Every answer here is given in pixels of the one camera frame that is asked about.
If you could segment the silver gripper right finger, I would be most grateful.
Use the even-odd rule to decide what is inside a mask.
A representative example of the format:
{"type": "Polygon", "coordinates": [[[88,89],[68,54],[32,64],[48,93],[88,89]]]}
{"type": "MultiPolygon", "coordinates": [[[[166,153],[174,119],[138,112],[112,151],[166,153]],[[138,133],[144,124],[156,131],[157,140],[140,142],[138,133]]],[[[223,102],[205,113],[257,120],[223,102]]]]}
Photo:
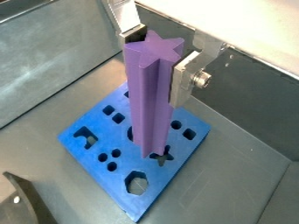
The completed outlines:
{"type": "Polygon", "coordinates": [[[205,66],[220,56],[228,48],[225,42],[202,31],[193,33],[192,50],[172,68],[172,85],[169,91],[169,104],[178,108],[192,94],[193,88],[205,88],[211,81],[211,74],[205,66]]]}

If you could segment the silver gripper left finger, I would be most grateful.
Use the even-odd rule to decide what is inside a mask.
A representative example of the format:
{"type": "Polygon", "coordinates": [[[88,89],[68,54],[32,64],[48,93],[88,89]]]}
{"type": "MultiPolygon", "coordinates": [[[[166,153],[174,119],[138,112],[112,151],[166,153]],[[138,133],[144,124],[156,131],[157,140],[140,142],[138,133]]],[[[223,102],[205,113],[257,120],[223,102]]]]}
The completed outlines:
{"type": "Polygon", "coordinates": [[[124,44],[145,40],[146,26],[140,22],[134,0],[101,0],[116,30],[120,48],[124,44]]]}

